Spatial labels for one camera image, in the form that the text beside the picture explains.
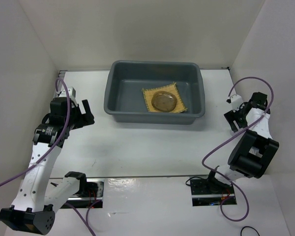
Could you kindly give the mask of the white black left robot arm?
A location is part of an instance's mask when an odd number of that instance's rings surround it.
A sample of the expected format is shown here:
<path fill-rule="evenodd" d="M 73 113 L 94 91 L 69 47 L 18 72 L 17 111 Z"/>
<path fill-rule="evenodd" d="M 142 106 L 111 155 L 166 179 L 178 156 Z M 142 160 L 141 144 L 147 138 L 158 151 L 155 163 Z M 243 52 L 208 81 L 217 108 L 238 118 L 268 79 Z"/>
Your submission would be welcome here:
<path fill-rule="evenodd" d="M 46 235 L 51 230 L 56 212 L 72 196 L 83 196 L 90 189 L 84 173 L 68 172 L 49 193 L 49 178 L 69 132 L 94 124 L 87 100 L 82 101 L 85 113 L 73 98 L 54 98 L 33 137 L 29 171 L 19 192 L 8 208 L 0 211 L 0 221 L 15 231 Z"/>

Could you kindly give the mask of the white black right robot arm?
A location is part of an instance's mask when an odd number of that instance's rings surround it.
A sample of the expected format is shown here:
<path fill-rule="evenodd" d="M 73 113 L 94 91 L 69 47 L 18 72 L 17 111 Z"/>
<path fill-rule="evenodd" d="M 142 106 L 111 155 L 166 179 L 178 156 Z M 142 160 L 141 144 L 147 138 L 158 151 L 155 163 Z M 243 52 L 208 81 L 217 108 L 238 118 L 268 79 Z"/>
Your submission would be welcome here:
<path fill-rule="evenodd" d="M 255 92 L 247 102 L 235 94 L 227 102 L 232 109 L 224 117 L 231 130 L 237 133 L 240 129 L 251 127 L 243 133 L 231 152 L 227 165 L 215 168 L 221 174 L 210 171 L 206 180 L 206 189 L 210 193 L 217 193 L 243 177 L 260 178 L 279 149 L 279 143 L 269 131 L 270 110 L 267 109 L 266 94 Z"/>

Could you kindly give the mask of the yellow woven placemat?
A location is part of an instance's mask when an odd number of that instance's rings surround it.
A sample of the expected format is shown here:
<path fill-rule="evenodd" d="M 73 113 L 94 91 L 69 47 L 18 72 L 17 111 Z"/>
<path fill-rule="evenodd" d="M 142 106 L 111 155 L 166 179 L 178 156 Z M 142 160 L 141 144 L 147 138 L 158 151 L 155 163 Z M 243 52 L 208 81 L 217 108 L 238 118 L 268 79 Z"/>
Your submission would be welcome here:
<path fill-rule="evenodd" d="M 146 104 L 147 110 L 149 112 L 162 113 L 161 111 L 158 111 L 155 108 L 153 108 L 153 106 L 151 104 L 151 99 L 152 99 L 153 95 L 158 91 L 171 92 L 172 94 L 174 94 L 176 96 L 177 105 L 176 105 L 175 109 L 173 111 L 171 111 L 170 113 L 182 113 L 182 112 L 187 111 L 187 107 L 185 106 L 185 104 L 182 101 L 182 98 L 181 98 L 181 96 L 180 96 L 180 94 L 178 92 L 176 83 L 172 83 L 172 84 L 162 86 L 162 87 L 158 87 L 158 88 L 142 89 L 145 104 Z"/>

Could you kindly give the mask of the grey plastic bin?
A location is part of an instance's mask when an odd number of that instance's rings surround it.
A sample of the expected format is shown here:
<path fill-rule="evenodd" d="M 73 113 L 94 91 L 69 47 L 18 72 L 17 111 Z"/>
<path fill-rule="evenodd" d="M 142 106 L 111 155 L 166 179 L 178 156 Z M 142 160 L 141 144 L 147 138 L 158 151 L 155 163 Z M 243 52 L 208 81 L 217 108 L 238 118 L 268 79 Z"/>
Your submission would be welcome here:
<path fill-rule="evenodd" d="M 150 112 L 145 89 L 175 84 L 186 111 Z M 112 64 L 104 95 L 104 110 L 117 122 L 192 124 L 205 114 L 205 90 L 200 68 L 192 62 L 118 60 Z"/>

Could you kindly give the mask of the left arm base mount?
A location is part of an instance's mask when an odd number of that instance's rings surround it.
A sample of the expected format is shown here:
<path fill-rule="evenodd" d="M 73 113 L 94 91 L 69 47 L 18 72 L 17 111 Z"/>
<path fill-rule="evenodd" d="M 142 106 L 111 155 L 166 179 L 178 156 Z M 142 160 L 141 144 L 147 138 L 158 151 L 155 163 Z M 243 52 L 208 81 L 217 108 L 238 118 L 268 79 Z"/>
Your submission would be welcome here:
<path fill-rule="evenodd" d="M 85 177 L 64 177 L 60 182 L 52 182 L 54 188 L 45 196 L 45 205 L 53 211 L 62 208 L 102 208 L 104 180 Z"/>

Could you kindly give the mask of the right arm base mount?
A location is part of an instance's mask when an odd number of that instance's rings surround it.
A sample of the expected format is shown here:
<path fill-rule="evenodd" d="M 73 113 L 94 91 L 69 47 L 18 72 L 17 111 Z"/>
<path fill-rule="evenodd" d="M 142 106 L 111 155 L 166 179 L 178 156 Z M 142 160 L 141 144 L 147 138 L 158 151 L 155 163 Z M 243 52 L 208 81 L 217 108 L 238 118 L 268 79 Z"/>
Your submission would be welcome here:
<path fill-rule="evenodd" d="M 213 182 L 209 182 L 201 176 L 190 177 L 185 184 L 191 190 L 192 205 L 200 206 L 219 206 L 223 200 L 223 205 L 236 205 L 236 197 L 233 186 L 222 187 Z"/>

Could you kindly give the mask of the clear glass plate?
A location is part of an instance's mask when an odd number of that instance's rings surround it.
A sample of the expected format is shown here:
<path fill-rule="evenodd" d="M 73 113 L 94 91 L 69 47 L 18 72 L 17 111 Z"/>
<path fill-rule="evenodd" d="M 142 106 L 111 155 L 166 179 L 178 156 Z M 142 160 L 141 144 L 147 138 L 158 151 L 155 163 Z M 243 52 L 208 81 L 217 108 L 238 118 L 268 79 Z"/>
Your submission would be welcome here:
<path fill-rule="evenodd" d="M 171 92 L 158 91 L 153 95 L 151 104 L 158 111 L 171 112 L 177 105 L 177 98 Z"/>

